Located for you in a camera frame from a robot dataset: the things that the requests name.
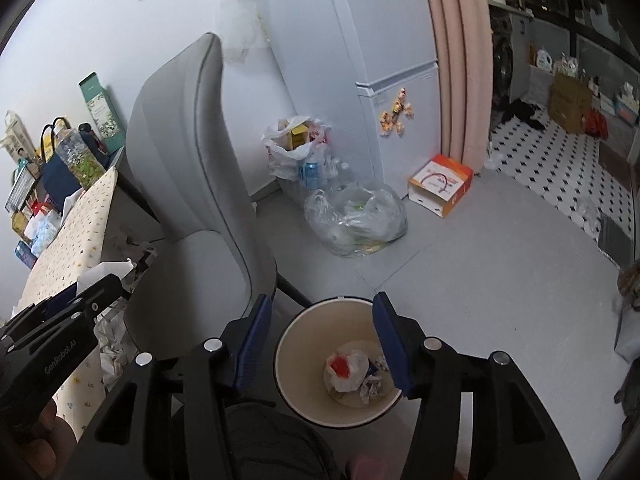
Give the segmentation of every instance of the chair seat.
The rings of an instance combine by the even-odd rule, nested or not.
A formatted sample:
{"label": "chair seat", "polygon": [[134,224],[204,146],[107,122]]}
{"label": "chair seat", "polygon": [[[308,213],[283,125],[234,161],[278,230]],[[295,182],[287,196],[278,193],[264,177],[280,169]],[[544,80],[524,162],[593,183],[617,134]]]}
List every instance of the chair seat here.
{"label": "chair seat", "polygon": [[165,247],[136,287],[125,324],[140,351],[178,357],[241,317],[250,288],[214,231],[199,231]]}

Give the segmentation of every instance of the human hand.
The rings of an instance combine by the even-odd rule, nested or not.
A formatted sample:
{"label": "human hand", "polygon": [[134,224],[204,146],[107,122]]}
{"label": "human hand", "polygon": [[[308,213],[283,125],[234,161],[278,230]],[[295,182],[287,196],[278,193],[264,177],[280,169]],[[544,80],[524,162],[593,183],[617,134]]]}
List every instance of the human hand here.
{"label": "human hand", "polygon": [[56,416],[57,413],[58,407],[51,399],[38,418],[49,436],[46,440],[38,438],[20,446],[20,451],[31,468],[47,480],[60,477],[76,446],[74,431]]}

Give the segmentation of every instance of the trash can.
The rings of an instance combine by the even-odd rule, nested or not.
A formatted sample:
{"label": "trash can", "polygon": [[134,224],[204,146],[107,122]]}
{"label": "trash can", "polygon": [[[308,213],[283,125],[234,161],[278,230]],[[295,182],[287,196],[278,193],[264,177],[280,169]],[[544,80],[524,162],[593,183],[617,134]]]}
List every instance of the trash can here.
{"label": "trash can", "polygon": [[389,372],[381,372],[382,394],[368,404],[348,396],[336,399],[329,393],[325,368],[338,349],[360,349],[372,362],[382,355],[369,300],[333,298],[298,314],[276,347],[275,381],[284,401],[306,421],[324,428],[357,428],[388,413],[401,391]]}

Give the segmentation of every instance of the diamond tile pattern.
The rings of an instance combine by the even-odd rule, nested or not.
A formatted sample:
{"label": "diamond tile pattern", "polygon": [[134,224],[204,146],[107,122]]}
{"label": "diamond tile pattern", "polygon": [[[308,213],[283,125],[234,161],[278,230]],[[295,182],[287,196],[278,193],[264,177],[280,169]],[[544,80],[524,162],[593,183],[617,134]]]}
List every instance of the diamond tile pattern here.
{"label": "diamond tile pattern", "polygon": [[594,240],[598,239],[600,223],[591,230],[578,212],[580,198],[589,198],[601,214],[610,216],[633,239],[631,193],[598,164],[599,140],[567,134],[544,108],[534,118],[545,125],[544,132],[517,118],[494,129],[494,151],[504,157],[498,171],[543,197]]}

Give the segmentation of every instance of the metal pin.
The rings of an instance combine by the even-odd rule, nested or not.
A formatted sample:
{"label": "metal pin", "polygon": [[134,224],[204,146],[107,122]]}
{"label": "metal pin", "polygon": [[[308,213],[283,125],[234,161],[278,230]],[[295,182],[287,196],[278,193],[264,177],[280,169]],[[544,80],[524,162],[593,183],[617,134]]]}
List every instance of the metal pin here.
{"label": "metal pin", "polygon": [[442,348],[442,341],[440,341],[437,337],[428,337],[424,340],[424,347],[427,350],[440,350]]}
{"label": "metal pin", "polygon": [[494,354],[494,361],[499,365],[508,365],[511,362],[511,358],[506,352],[496,352]]}
{"label": "metal pin", "polygon": [[216,350],[220,350],[222,348],[222,341],[220,339],[207,339],[204,342],[204,349],[207,352],[215,352]]}
{"label": "metal pin", "polygon": [[138,366],[148,365],[153,359],[153,356],[149,352],[142,352],[142,354],[138,354],[136,356],[136,364]]}

